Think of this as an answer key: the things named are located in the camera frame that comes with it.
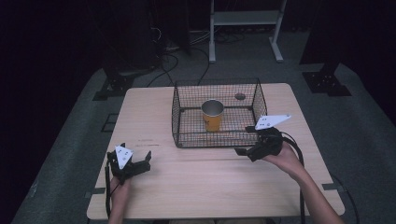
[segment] gray floor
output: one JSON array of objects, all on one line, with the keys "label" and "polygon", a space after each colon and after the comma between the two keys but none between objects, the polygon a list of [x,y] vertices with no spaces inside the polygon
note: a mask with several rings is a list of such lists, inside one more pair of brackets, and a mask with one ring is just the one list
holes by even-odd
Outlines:
[{"label": "gray floor", "polygon": [[[311,93],[302,72],[318,71],[321,64],[299,65],[308,33],[281,33],[279,47],[285,58],[277,63],[268,43],[269,34],[246,35],[232,45],[216,45],[217,62],[205,78],[258,77],[261,83],[289,83],[303,110],[329,171],[344,182],[356,202],[361,223],[394,223],[396,219],[396,129],[363,88],[359,77],[342,64],[336,75],[352,96],[329,97]],[[196,48],[207,52],[208,45]],[[206,56],[193,50],[173,55],[178,66],[169,72],[173,80],[198,79],[207,66]],[[164,57],[164,67],[175,59]],[[146,87],[161,69],[135,80],[134,88]],[[36,192],[28,195],[13,223],[87,223],[89,192],[95,185],[111,133],[102,133],[107,115],[118,113],[122,97],[93,101],[106,75],[92,75],[70,113],[37,176]],[[162,76],[151,87],[170,85]],[[342,215],[347,223],[356,218],[345,193]],[[298,217],[276,217],[276,223],[299,223]],[[126,220],[126,223],[138,221]]]}]

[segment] white metal stand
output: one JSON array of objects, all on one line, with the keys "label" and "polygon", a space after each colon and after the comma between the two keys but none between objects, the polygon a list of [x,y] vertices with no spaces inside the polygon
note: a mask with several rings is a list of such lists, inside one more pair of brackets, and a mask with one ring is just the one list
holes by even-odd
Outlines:
[{"label": "white metal stand", "polygon": [[225,11],[215,12],[215,0],[211,1],[210,6],[210,41],[209,41],[209,62],[216,61],[215,52],[215,26],[217,25],[258,25],[258,24],[274,24],[274,36],[271,36],[270,44],[278,63],[283,62],[283,57],[277,46],[277,38],[279,35],[280,25],[285,14],[287,0],[282,1],[280,10],[269,11]]}]

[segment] metal wire basket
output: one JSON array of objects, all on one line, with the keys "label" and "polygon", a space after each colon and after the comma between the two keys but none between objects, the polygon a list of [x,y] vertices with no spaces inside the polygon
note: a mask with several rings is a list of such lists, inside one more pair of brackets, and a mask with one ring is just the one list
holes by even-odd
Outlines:
[{"label": "metal wire basket", "polygon": [[[207,132],[201,105],[217,99],[224,105],[218,132]],[[257,78],[177,81],[172,105],[172,135],[177,147],[251,147],[258,135],[245,127],[267,115]]]}]

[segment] wooden table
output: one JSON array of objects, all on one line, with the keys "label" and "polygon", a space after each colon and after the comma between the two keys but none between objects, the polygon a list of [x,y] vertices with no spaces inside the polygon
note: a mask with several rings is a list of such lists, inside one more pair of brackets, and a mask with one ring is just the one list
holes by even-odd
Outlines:
[{"label": "wooden table", "polygon": [[[141,161],[151,150],[151,170],[135,176],[125,218],[210,218],[299,216],[299,186],[265,161],[251,162],[232,148],[181,149],[171,130],[174,88],[130,89],[125,95],[108,151],[125,143]],[[276,127],[299,144],[307,171],[337,214],[345,207],[334,190],[322,184],[332,179],[304,115],[288,84],[262,84],[268,115],[291,114]],[[105,188],[104,160],[96,188]],[[90,219],[107,219],[106,195],[93,194]]]}]

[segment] white marker tag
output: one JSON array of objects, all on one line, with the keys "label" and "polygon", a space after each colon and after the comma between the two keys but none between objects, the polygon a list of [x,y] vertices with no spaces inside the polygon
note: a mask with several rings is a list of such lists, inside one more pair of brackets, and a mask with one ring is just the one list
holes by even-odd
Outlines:
[{"label": "white marker tag", "polygon": [[271,115],[261,116],[256,124],[256,130],[268,129],[276,126],[287,119],[291,118],[291,115]]},{"label": "white marker tag", "polygon": [[131,159],[134,151],[126,147],[116,146],[117,160],[119,161],[119,167],[122,170],[125,164]]}]

